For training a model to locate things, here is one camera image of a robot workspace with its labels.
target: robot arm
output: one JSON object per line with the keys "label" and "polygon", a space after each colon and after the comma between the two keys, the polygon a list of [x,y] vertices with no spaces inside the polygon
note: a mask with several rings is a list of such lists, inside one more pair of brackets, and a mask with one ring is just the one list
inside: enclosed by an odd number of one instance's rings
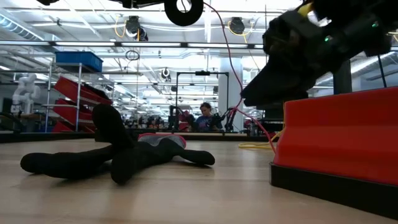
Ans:
{"label": "robot arm", "polygon": [[18,88],[12,96],[11,113],[19,114],[31,114],[33,104],[36,99],[40,98],[40,87],[34,85],[36,75],[32,74],[28,77],[22,77],[19,79]]}
{"label": "robot arm", "polygon": [[[289,98],[306,98],[307,90],[326,72],[360,52],[375,56],[388,53],[398,28],[396,0],[312,0],[270,22],[263,35],[268,64],[242,91],[246,106],[258,106]],[[319,27],[308,20],[331,21]]]}

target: woman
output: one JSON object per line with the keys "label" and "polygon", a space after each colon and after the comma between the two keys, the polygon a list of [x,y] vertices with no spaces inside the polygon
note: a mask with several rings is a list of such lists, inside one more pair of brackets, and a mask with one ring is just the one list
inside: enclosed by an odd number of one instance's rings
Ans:
{"label": "woman", "polygon": [[220,131],[223,128],[221,122],[218,122],[216,125],[210,127],[212,115],[211,106],[209,103],[202,103],[200,105],[200,111],[202,116],[196,120],[199,132]]}

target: red storage bin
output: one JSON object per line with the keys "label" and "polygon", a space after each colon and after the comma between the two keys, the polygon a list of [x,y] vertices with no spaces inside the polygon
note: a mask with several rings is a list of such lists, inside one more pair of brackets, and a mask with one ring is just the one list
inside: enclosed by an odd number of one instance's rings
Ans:
{"label": "red storage bin", "polygon": [[285,104],[274,164],[398,185],[398,87]]}
{"label": "red storage bin", "polygon": [[[55,102],[56,105],[72,105],[76,106],[76,103],[69,101],[69,100],[64,100],[64,99],[58,99]],[[76,125],[76,108],[73,107],[59,107],[56,106],[54,107],[54,112],[59,114],[63,119],[69,121],[72,125]],[[91,111],[82,105],[80,105],[79,109],[79,126],[94,126],[93,118],[91,116]]]}
{"label": "red storage bin", "polygon": [[[53,133],[64,133],[64,132],[75,132],[75,131],[76,127],[66,121],[57,121],[56,125],[52,130]],[[94,133],[94,128],[79,126],[79,131],[84,131],[86,133]]]}
{"label": "red storage bin", "polygon": [[[65,95],[67,98],[74,102],[77,102],[77,92],[78,84],[67,78],[60,77],[58,82],[55,84],[54,88],[61,94]],[[81,85],[80,87],[80,103],[84,105],[95,106],[97,104],[103,103],[111,105],[112,101],[99,96],[95,92]]]}

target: person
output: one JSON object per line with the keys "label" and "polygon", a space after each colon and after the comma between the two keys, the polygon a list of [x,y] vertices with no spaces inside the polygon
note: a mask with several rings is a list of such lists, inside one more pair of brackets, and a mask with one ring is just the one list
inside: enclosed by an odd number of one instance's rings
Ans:
{"label": "person", "polygon": [[83,152],[30,153],[21,159],[21,168],[50,177],[87,179],[112,160],[111,178],[123,185],[140,170],[169,162],[174,156],[201,166],[215,163],[207,151],[185,149],[186,142],[178,135],[145,133],[134,141],[126,132],[119,112],[111,105],[95,106],[93,122],[110,146]]}
{"label": "person", "polygon": [[212,115],[211,105],[209,103],[202,103],[200,105],[200,111],[202,113],[202,116],[200,116],[196,120],[199,132],[221,131],[221,129],[223,128],[221,122],[217,123],[213,127],[210,127]]}

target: metal frame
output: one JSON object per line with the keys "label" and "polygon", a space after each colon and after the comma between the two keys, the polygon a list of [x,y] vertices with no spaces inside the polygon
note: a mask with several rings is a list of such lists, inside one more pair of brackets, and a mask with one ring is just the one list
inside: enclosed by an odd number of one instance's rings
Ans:
{"label": "metal frame", "polygon": [[47,104],[43,105],[44,107],[46,107],[45,110],[45,132],[47,133],[47,128],[49,125],[49,111],[50,108],[53,107],[73,107],[76,108],[76,129],[75,131],[78,132],[79,131],[79,112],[80,112],[80,90],[81,90],[81,74],[82,74],[82,70],[83,68],[85,70],[91,70],[90,68],[84,66],[82,63],[79,64],[66,64],[68,66],[78,66],[79,68],[79,72],[78,72],[78,89],[77,89],[77,102],[76,102],[76,106],[71,106],[71,105],[51,105],[50,104],[50,93],[51,93],[51,76],[52,76],[52,68],[53,66],[57,66],[57,65],[65,65],[65,64],[56,64],[56,63],[52,63],[50,65],[50,69],[49,69],[49,84],[47,87]]}
{"label": "metal frame", "polygon": [[[226,86],[226,109],[228,110],[229,103],[229,72],[209,72],[210,75],[226,75],[227,86]],[[177,82],[175,91],[175,106],[178,107],[178,78],[180,75],[196,75],[196,72],[177,72]]]}

